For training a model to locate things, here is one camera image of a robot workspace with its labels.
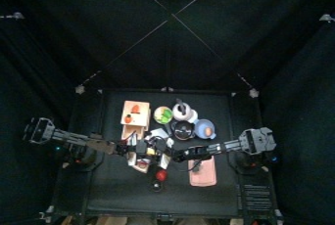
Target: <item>black curtain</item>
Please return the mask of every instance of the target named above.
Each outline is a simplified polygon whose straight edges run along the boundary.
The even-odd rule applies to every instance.
[[[0,12],[9,15],[12,9],[0,2]],[[51,202],[58,155],[55,148],[21,140],[24,129],[34,116],[67,127],[75,87],[13,19],[0,20],[0,68],[0,223],[38,224]]]
[[[334,5],[335,0],[0,0],[0,16],[19,11],[27,17],[0,20],[0,223],[35,217],[52,194],[55,154],[21,142],[24,120],[38,114],[67,128],[75,86],[98,71],[84,86],[248,90],[240,74],[261,92],[264,123],[276,134],[284,214],[307,219],[296,223],[330,222],[334,26],[319,29],[318,19]]]
[[[289,224],[334,224],[335,23],[324,23],[268,82],[263,120],[281,162],[277,200]]]

